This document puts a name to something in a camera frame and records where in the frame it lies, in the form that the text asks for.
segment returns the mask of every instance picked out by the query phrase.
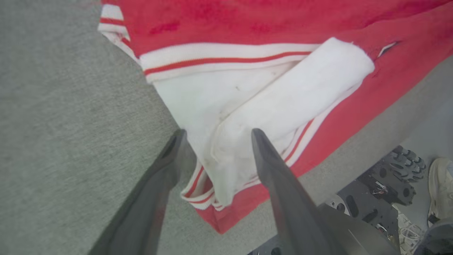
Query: shoe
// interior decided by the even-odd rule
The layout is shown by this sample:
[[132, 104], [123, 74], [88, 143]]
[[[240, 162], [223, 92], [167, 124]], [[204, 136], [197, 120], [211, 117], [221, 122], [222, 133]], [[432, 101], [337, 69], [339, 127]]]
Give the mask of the shoe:
[[428, 217], [445, 219], [453, 216], [453, 162], [437, 158], [429, 167], [428, 189], [431, 197]]

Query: black metal plate with holes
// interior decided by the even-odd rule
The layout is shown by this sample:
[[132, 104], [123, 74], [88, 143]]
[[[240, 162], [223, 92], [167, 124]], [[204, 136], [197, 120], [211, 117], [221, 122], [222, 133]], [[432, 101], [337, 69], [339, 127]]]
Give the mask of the black metal plate with holes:
[[378, 224], [387, 230], [387, 236], [396, 247], [400, 246], [398, 237], [398, 211], [385, 200], [375, 198], [369, 188], [358, 180], [337, 193], [344, 201], [351, 217], [361, 219], [373, 227]]
[[384, 199], [390, 204], [411, 205], [416, 194], [414, 187], [397, 178], [393, 174], [391, 166], [385, 164], [382, 160], [359, 176], [358, 180], [370, 189], [370, 193], [379, 190], [381, 185], [384, 185], [386, 187], [384, 193], [374, 196], [377, 199]]

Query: wheel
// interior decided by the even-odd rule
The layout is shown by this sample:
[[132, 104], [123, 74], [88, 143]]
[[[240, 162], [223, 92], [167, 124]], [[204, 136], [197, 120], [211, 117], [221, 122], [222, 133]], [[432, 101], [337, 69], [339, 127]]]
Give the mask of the wheel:
[[398, 146], [382, 160], [384, 164], [391, 166], [393, 174], [401, 180], [418, 182], [423, 179], [426, 164], [413, 151]]

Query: garment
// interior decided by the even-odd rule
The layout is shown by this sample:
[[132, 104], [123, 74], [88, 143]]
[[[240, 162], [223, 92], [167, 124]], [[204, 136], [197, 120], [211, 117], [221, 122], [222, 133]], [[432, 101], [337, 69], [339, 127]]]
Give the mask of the garment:
[[[244, 102], [309, 61], [307, 55], [316, 53], [329, 38], [363, 49], [375, 68], [360, 87], [349, 86], [353, 88], [349, 97], [340, 96], [348, 89], [338, 92], [326, 106], [314, 111], [313, 118], [273, 141], [276, 147], [281, 146], [282, 157], [293, 173], [300, 176], [452, 53], [452, 11], [447, 0], [119, 0], [105, 3], [99, 31], [137, 61], [182, 128], [188, 121], [185, 118], [193, 115], [184, 115], [174, 106], [186, 106], [194, 112], [197, 104], [191, 98], [208, 93], [209, 88], [236, 82], [241, 90], [254, 84], [247, 96], [229, 101], [227, 109], [233, 113], [245, 109]], [[189, 86], [183, 91], [182, 84]], [[209, 97], [203, 100], [206, 104], [199, 105], [212, 103]], [[198, 116], [199, 125], [205, 124], [205, 116], [206, 112]], [[188, 138], [197, 147], [198, 140], [192, 139], [190, 132]], [[228, 139], [220, 141], [228, 144]], [[209, 154], [222, 157], [218, 150], [209, 150]], [[221, 184], [215, 180], [213, 189], [209, 177], [212, 173], [199, 163], [183, 198], [220, 233], [268, 198], [259, 180], [249, 175], [250, 181], [241, 186], [244, 189], [234, 188], [234, 198], [226, 196], [219, 201], [214, 190]]]

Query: floor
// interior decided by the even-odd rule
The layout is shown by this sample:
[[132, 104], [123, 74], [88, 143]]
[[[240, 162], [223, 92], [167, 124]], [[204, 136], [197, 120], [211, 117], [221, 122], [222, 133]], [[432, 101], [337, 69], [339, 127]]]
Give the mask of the floor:
[[[446, 102], [434, 115], [420, 124], [401, 145], [425, 160], [427, 165], [438, 157], [453, 159], [453, 99]], [[410, 206], [399, 206], [412, 223], [428, 228], [429, 193], [427, 174], [419, 183], [412, 184], [417, 194]]]

